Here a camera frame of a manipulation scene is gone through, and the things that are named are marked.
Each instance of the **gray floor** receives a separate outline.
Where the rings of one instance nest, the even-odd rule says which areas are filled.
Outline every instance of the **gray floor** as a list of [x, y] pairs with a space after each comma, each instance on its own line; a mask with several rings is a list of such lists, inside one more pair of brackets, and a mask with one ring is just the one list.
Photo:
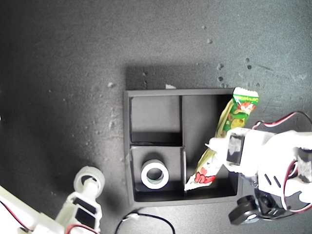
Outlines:
[[[123, 90], [242, 86], [261, 98], [249, 126], [297, 109], [312, 115], [311, 54], [311, 0], [2, 0], [0, 184], [55, 217], [75, 173], [95, 165], [107, 179], [102, 233], [111, 234], [131, 210]], [[301, 118], [281, 126], [291, 128], [310, 130]], [[142, 211], [170, 220], [179, 234], [306, 234], [312, 227], [311, 211], [234, 227], [227, 220], [234, 207]], [[170, 230], [140, 218], [126, 223], [125, 233]]]

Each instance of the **black cardboard tray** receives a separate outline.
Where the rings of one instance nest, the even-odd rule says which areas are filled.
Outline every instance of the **black cardboard tray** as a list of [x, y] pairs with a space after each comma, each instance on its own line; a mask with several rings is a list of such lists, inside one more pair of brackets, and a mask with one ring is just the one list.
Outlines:
[[[129, 202], [134, 207], [236, 201], [242, 181], [222, 167], [211, 186], [184, 191], [204, 143], [216, 126], [233, 89], [144, 90], [124, 93], [124, 150]], [[147, 188], [140, 179], [144, 162], [161, 160], [168, 184]]]

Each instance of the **green snack wrapper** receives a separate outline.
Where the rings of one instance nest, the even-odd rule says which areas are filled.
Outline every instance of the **green snack wrapper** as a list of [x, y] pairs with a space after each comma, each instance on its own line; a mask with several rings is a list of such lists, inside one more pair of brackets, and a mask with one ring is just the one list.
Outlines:
[[[215, 137], [225, 137], [230, 129], [244, 127], [258, 101], [259, 96], [257, 92], [235, 88], [232, 99], [228, 102], [220, 116]], [[215, 175], [221, 166], [222, 163], [215, 157], [215, 151], [208, 148], [201, 156], [195, 173], [185, 184], [184, 190], [209, 186], [215, 179]]]

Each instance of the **white tape roll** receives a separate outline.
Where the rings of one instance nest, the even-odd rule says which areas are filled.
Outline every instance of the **white tape roll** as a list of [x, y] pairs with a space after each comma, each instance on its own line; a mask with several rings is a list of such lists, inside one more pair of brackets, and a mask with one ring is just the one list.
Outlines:
[[[147, 177], [147, 173], [150, 169], [157, 168], [161, 170], [161, 176], [158, 179], [150, 179]], [[165, 165], [157, 160], [149, 160], [143, 164], [142, 173], [141, 173], [141, 180], [143, 184], [149, 189], [160, 189], [164, 187], [169, 180], [169, 173]]]

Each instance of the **white robotic arm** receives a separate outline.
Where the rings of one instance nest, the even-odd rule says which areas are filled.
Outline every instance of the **white robotic arm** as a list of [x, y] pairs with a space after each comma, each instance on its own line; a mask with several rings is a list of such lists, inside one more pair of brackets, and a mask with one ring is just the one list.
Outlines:
[[1, 186], [0, 201], [23, 227], [17, 229], [19, 234], [97, 234], [102, 210], [96, 198], [104, 184], [105, 178], [99, 169], [82, 168], [74, 180], [75, 192], [67, 197], [56, 220], [35, 211]]
[[[262, 208], [266, 205], [261, 207], [257, 199], [244, 197], [237, 201], [238, 207], [241, 207], [236, 209], [236, 213], [246, 213], [246, 217], [256, 217], [250, 210], [258, 209], [259, 217], [271, 220], [276, 218], [278, 212], [299, 213], [312, 207], [311, 132], [287, 131], [274, 134], [235, 128], [230, 130], [225, 138], [212, 138], [207, 146], [216, 151], [215, 157], [230, 172], [241, 173], [249, 181], [253, 181], [257, 194], [266, 197], [275, 195], [281, 198], [282, 211], [275, 207], [272, 209], [272, 214], [261, 216]], [[286, 205], [285, 197], [297, 192], [301, 192], [299, 200], [309, 204], [299, 210], [290, 210]], [[244, 221], [233, 213], [229, 218], [234, 224]]]

